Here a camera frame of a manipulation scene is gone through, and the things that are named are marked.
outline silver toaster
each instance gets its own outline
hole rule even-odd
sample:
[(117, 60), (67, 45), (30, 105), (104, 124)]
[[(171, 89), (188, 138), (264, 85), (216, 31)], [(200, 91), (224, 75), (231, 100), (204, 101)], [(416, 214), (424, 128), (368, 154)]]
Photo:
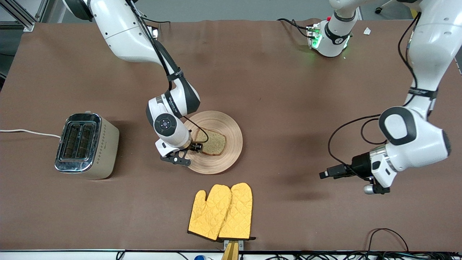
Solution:
[(62, 130), (55, 168), (87, 179), (109, 177), (119, 145), (119, 130), (98, 114), (73, 114)]

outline yellow oven mitt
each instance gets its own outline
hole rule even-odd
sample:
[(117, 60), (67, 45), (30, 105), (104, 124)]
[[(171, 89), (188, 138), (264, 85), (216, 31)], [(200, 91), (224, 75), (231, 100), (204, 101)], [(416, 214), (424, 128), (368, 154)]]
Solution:
[(194, 198), (188, 233), (217, 240), (230, 203), (231, 190), (228, 186), (215, 184), (207, 199), (205, 191), (198, 191)]
[(252, 219), (252, 190), (247, 183), (231, 188), (231, 205), (218, 237), (227, 240), (248, 240)]

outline white cable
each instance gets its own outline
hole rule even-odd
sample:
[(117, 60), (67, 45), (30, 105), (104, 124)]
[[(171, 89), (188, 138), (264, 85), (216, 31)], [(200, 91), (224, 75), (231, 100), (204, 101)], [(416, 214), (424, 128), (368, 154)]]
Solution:
[(38, 132), (34, 132), (34, 131), (29, 131), (29, 130), (26, 130), (26, 129), (0, 130), (0, 132), (5, 132), (5, 133), (12, 133), (12, 132), (27, 132), (27, 133), (36, 134), (36, 135), (41, 135), (41, 136), (53, 136), (53, 137), (57, 137), (57, 138), (60, 138), (60, 139), (61, 139), (61, 136), (52, 135), (52, 134), (38, 133)]

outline wood slice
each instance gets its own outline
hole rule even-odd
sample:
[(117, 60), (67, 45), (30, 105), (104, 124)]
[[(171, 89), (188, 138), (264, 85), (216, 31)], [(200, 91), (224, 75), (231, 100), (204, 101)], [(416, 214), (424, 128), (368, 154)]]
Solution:
[[(202, 174), (217, 174), (233, 165), (242, 151), (242, 132), (239, 125), (230, 116), (218, 111), (204, 111), (191, 116), (198, 126), (218, 132), (226, 137), (226, 146), (221, 155), (205, 155), (202, 153), (188, 152), (187, 159), (191, 160), (189, 168)], [(190, 121), (184, 125), (192, 130), (193, 136), (199, 129)]]

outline table surface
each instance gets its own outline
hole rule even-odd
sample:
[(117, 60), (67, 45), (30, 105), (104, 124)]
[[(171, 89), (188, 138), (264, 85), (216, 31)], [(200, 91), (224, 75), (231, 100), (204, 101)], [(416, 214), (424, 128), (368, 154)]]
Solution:
[[(412, 77), (396, 43), (408, 23), (359, 21), (335, 58), (309, 50), (281, 22), (163, 25), (161, 41), (199, 92), (199, 111), (224, 112), (243, 133), (238, 161), (212, 176), (159, 159), (145, 116), (148, 100), (167, 88), (159, 65), (118, 59), (95, 24), (36, 24), (0, 94), (0, 127), (60, 134), (67, 117), (90, 110), (120, 130), (119, 151), (109, 179), (84, 180), (54, 169), (57, 138), (1, 134), (0, 248), (222, 248), (187, 234), (194, 195), (247, 182), (257, 239), (246, 249), (360, 250), (372, 229), (387, 227), (411, 250), (460, 250), (462, 77), (454, 63), (430, 118), (449, 134), (448, 159), (400, 173), (386, 195), (364, 195), (359, 178), (318, 175), (337, 164), (327, 153), (333, 130), (403, 103)], [(338, 133), (334, 154), (350, 161), (372, 148), (359, 128)], [(374, 124), (365, 134), (383, 138)], [(372, 249), (403, 245), (379, 232)]]

